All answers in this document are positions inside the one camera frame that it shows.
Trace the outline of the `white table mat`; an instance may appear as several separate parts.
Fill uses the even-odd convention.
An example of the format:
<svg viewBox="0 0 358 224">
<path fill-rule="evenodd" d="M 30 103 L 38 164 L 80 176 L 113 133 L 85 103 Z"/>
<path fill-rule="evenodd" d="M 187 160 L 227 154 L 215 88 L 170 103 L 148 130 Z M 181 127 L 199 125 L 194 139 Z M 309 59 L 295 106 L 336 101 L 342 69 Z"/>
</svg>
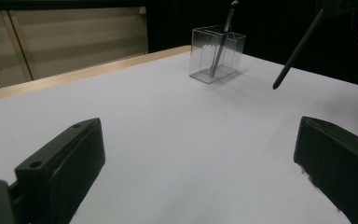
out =
<svg viewBox="0 0 358 224">
<path fill-rule="evenodd" d="M 358 85 L 246 56 L 212 84 L 189 57 L 0 99 L 0 179 L 98 118 L 106 163 L 73 224 L 349 224 L 293 160 L 305 116 L 358 135 Z"/>
</svg>

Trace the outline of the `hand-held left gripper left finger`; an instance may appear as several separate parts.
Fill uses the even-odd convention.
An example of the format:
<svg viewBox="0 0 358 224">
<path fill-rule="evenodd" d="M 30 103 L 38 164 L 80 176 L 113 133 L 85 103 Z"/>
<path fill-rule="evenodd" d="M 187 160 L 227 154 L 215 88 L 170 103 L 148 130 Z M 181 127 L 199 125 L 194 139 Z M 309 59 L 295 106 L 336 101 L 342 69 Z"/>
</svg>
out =
<svg viewBox="0 0 358 224">
<path fill-rule="evenodd" d="M 101 120 L 72 125 L 15 168 L 31 224 L 69 224 L 105 164 Z"/>
</svg>

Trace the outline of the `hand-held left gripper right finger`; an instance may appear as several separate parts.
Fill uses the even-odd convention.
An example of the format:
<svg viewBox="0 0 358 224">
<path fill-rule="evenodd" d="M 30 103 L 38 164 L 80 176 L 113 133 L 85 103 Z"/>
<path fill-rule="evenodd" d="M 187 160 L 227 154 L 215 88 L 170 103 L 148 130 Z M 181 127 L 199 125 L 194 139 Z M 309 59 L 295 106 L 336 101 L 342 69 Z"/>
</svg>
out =
<svg viewBox="0 0 358 224">
<path fill-rule="evenodd" d="M 358 224 L 358 136 L 310 117 L 300 121 L 294 162 L 351 224 Z"/>
</svg>

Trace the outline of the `black pen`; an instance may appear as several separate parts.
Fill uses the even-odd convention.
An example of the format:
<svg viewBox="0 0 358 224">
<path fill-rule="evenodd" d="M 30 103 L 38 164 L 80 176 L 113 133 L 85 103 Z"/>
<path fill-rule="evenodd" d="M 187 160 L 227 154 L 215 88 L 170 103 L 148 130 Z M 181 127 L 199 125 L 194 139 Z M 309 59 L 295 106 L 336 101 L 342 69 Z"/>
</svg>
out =
<svg viewBox="0 0 358 224">
<path fill-rule="evenodd" d="M 219 45 L 219 49 L 217 51 L 217 55 L 216 55 L 215 60 L 213 62 L 210 77 L 215 76 L 217 66 L 218 66 L 218 64 L 220 62 L 221 55 L 222 55 L 222 52 L 223 52 L 223 48 L 225 46 L 225 42 L 226 42 L 226 39 L 227 39 L 227 36 L 228 36 L 228 33 L 229 33 L 232 18 L 233 18 L 233 15 L 235 13 L 235 9 L 236 9 L 236 7 L 238 6 L 239 3 L 240 3 L 239 0 L 233 0 L 231 2 L 231 4 L 230 4 L 230 8 L 229 8 L 229 11 L 228 11 L 228 14 L 227 14 L 227 20 L 226 20 L 226 23 L 225 23 L 225 26 L 224 26 L 224 29 L 223 29 L 222 39 L 221 39 L 221 42 L 220 42 L 220 45 Z"/>
</svg>

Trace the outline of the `wooden table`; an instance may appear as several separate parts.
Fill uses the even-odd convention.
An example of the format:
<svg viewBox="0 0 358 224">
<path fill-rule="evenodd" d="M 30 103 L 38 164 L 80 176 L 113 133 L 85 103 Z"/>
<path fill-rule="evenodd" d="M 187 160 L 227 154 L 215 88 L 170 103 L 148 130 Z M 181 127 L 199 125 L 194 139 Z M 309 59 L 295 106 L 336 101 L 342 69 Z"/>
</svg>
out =
<svg viewBox="0 0 358 224">
<path fill-rule="evenodd" d="M 0 89 L 0 99 L 24 94 L 27 92 L 39 91 L 46 88 L 51 88 L 61 84 L 77 81 L 79 79 L 98 76 L 104 73 L 114 72 L 138 64 L 149 63 L 187 52 L 190 52 L 189 45 L 185 45 L 173 49 L 165 49 L 158 52 L 135 56 L 129 59 L 124 59 L 116 62 L 103 63 L 100 65 L 60 74 L 54 77 L 46 77 L 46 78 L 41 78 L 38 80 L 33 80 L 13 86 L 4 87 Z"/>
</svg>

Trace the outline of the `clear acrylic organizer box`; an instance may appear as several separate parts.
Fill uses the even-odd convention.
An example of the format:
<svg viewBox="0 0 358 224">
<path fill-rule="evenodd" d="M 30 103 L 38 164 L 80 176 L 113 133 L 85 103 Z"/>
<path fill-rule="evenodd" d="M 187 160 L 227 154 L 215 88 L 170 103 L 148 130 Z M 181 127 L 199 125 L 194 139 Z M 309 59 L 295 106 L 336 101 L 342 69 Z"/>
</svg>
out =
<svg viewBox="0 0 358 224">
<path fill-rule="evenodd" d="M 195 28 L 192 31 L 189 75 L 210 84 L 239 70 L 246 35 L 229 32 L 214 77 L 210 77 L 223 34 L 223 25 Z"/>
</svg>

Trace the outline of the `black curtain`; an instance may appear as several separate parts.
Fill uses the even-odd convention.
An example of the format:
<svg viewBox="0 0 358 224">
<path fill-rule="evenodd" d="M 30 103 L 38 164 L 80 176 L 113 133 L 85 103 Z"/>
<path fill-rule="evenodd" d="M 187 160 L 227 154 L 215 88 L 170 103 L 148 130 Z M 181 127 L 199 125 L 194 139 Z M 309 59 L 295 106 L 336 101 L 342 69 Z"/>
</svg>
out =
<svg viewBox="0 0 358 224">
<path fill-rule="evenodd" d="M 146 0 L 149 50 L 191 42 L 192 30 L 226 22 L 232 0 Z M 239 0 L 232 30 L 246 35 L 243 52 L 284 64 L 312 23 L 315 0 Z M 294 67 L 358 84 L 358 13 L 325 19 Z"/>
</svg>

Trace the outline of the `black slim makeup brush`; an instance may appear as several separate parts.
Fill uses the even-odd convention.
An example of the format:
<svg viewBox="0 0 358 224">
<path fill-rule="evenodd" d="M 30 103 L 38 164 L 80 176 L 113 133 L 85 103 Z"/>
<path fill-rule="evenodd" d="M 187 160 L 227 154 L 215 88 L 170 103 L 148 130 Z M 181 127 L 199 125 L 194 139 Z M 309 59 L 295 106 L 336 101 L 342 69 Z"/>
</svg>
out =
<svg viewBox="0 0 358 224">
<path fill-rule="evenodd" d="M 293 51 L 293 53 L 289 57 L 289 59 L 286 62 L 285 66 L 283 67 L 282 71 L 277 76 L 276 80 L 274 81 L 274 83 L 272 85 L 273 90 L 276 90 L 281 86 L 281 84 L 282 84 L 283 80 L 285 79 L 286 75 L 288 74 L 288 72 L 290 71 L 292 66 L 294 65 L 294 63 L 296 61 L 296 58 L 298 57 L 300 51 L 306 45 L 307 41 L 309 40 L 309 38 L 311 37 L 311 35 L 315 31 L 315 29 L 317 28 L 319 22 L 322 20 L 323 12 L 324 12 L 324 10 L 322 8 L 317 12 L 317 14 L 316 14 L 314 20 L 312 21 L 312 23 L 310 24 L 308 30 L 302 36 L 301 40 L 299 41 L 299 43 L 297 44 L 295 50 Z"/>
</svg>

